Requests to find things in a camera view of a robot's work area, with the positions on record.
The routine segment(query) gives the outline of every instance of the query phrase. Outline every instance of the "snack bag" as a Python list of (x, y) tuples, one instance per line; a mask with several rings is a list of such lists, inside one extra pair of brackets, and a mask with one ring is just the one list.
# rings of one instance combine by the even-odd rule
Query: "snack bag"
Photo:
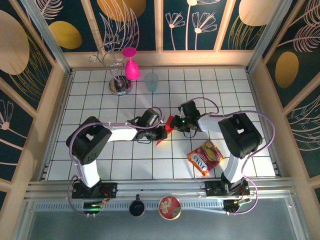
[(206, 176), (215, 166), (226, 158), (222, 156), (219, 149), (210, 140), (207, 140), (196, 150), (188, 153), (188, 159), (203, 176)]

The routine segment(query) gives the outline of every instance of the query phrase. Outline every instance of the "clear plastic cup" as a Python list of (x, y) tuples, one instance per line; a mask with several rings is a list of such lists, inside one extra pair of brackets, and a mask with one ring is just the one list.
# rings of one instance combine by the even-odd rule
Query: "clear plastic cup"
[(148, 73), (144, 77), (144, 82), (146, 89), (148, 89), (149, 92), (153, 93), (157, 90), (158, 87), (158, 76), (155, 73)]

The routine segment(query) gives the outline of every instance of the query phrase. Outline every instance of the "can lid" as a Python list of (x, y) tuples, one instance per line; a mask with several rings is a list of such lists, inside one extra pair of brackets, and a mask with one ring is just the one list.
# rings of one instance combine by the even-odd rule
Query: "can lid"
[(165, 196), (159, 202), (158, 207), (161, 217), (166, 220), (175, 220), (181, 214), (181, 204), (178, 198), (174, 196)]

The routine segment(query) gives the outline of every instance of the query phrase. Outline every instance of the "white tile floor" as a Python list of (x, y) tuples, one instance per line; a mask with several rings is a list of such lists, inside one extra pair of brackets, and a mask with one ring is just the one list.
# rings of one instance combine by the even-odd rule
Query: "white tile floor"
[[(148, 92), (144, 83), (144, 76), (152, 71), (159, 77), (157, 90), (153, 94)], [(110, 94), (110, 79), (110, 72), (105, 70), (75, 72), (47, 180), (68, 180), (77, 173), (65, 142), (77, 126), (90, 116), (96, 116), (102, 122), (124, 123), (141, 116), (147, 108), (157, 106), (162, 109), (166, 121), (169, 115), (179, 113), (177, 107), (180, 104), (195, 97), (213, 100), (224, 114), (256, 110), (246, 72), (242, 68), (142, 69), (132, 92), (120, 97)], [(216, 112), (208, 101), (199, 99), (195, 103), (200, 113)], [(258, 116), (248, 116), (264, 137)], [(98, 172), (103, 180), (203, 178), (188, 161), (187, 154), (207, 139), (211, 139), (227, 157), (206, 176), (219, 178), (227, 166), (230, 152), (222, 134), (217, 132), (198, 132), (190, 138), (190, 135), (185, 137), (181, 132), (174, 131), (158, 146), (156, 142), (110, 142), (97, 158)], [(248, 177), (275, 176), (274, 165), (269, 151), (264, 150), (248, 161), (244, 171)]]

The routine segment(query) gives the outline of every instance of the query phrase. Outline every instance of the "pink wine glass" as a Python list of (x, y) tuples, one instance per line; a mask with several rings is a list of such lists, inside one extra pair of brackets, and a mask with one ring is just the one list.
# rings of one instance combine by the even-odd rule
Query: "pink wine glass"
[(140, 77), (140, 71), (138, 64), (132, 60), (132, 57), (136, 55), (137, 51), (134, 47), (125, 47), (122, 50), (122, 55), (129, 58), (129, 61), (124, 66), (125, 76), (129, 80), (137, 80)]

